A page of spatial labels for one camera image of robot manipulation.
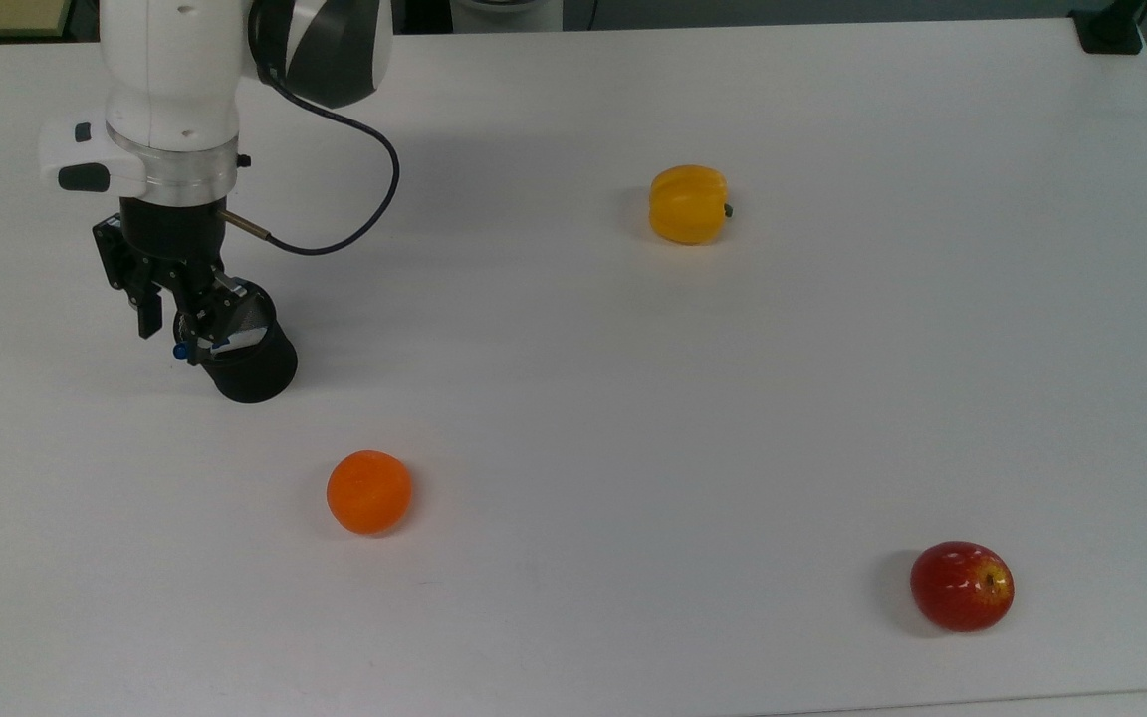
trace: white table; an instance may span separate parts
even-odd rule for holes
[[[1147,691],[1147,54],[1068,20],[399,38],[301,354],[227,404],[34,178],[95,46],[0,47],[0,714],[719,717]],[[231,206],[323,244],[382,151],[244,85]],[[646,227],[719,167],[718,244]],[[353,450],[399,532],[333,523]],[[906,570],[1015,571],[942,636]]]

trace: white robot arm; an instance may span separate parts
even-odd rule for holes
[[[253,60],[258,77],[287,99],[369,132],[392,155],[388,198],[345,246],[391,201],[396,150],[304,99],[338,108],[372,94],[390,45],[389,0],[101,0],[109,99],[41,133],[45,181],[119,198],[122,212],[93,232],[109,285],[126,290],[140,314],[140,335],[162,326],[158,291],[171,291],[178,358],[203,366],[233,400],[281,393],[298,365],[272,299],[227,276],[219,259],[226,221],[288,248],[224,208],[249,162],[237,154],[243,64]]]

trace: black cable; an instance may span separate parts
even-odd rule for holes
[[[319,108],[319,106],[315,106],[310,101],[302,99],[302,96],[294,94],[282,83],[281,68],[274,68],[272,67],[272,64],[260,63],[260,60],[258,59],[258,50],[256,50],[256,44],[255,44],[255,38],[258,37],[258,29],[256,28],[258,28],[260,10],[263,10],[263,1],[256,0],[255,6],[252,6],[251,8],[250,22],[249,26],[247,26],[247,34],[249,34],[251,53],[256,55],[255,60],[256,64],[260,64],[260,69],[264,70],[264,72],[262,73],[265,78],[268,78],[268,84],[273,87],[273,89],[275,89],[278,94],[283,96],[283,99],[286,99],[291,104],[296,104],[297,108],[310,110],[310,112],[318,115],[318,117],[334,119],[334,122],[337,122],[338,124],[350,126],[351,128],[354,128],[354,131],[365,132],[369,137],[373,137],[375,140],[379,140],[380,145],[383,145],[383,149],[388,150],[388,158],[392,161],[392,181],[388,186],[388,194],[383,196],[383,201],[380,201],[379,208],[374,210],[374,213],[370,215],[368,221],[362,224],[362,226],[360,226],[358,231],[352,232],[345,239],[337,241],[335,244],[322,246],[321,248],[318,249],[309,249],[304,248],[303,246],[287,244],[287,242],[283,242],[281,239],[276,239],[270,232],[265,232],[263,233],[263,235],[256,235],[263,239],[264,241],[267,241],[275,248],[281,249],[283,251],[290,251],[290,254],[298,254],[299,257],[321,257],[325,254],[333,254],[341,249],[346,248],[346,246],[350,246],[351,242],[354,242],[360,237],[362,237],[362,235],[365,235],[365,233],[368,232],[370,227],[374,227],[374,225],[377,224],[380,217],[383,217],[383,212],[387,212],[388,204],[391,204],[392,198],[395,198],[396,196],[396,186],[397,184],[400,182],[401,178],[401,163],[400,158],[397,157],[396,155],[396,147],[392,147],[392,142],[388,141],[387,137],[383,137],[383,132],[379,132],[377,128],[364,125],[357,122],[357,119],[343,117],[343,115],[337,115],[336,112],[331,112],[330,109]]]

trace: yellow bell pepper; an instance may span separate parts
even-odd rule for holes
[[[682,164],[661,173],[649,189],[649,224],[679,244],[704,244],[719,236],[728,206],[728,182],[710,167]]]

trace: red apple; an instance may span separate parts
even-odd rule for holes
[[[910,569],[910,590],[928,621],[944,630],[974,632],[1007,615],[1015,582],[991,548],[950,540],[919,555]]]

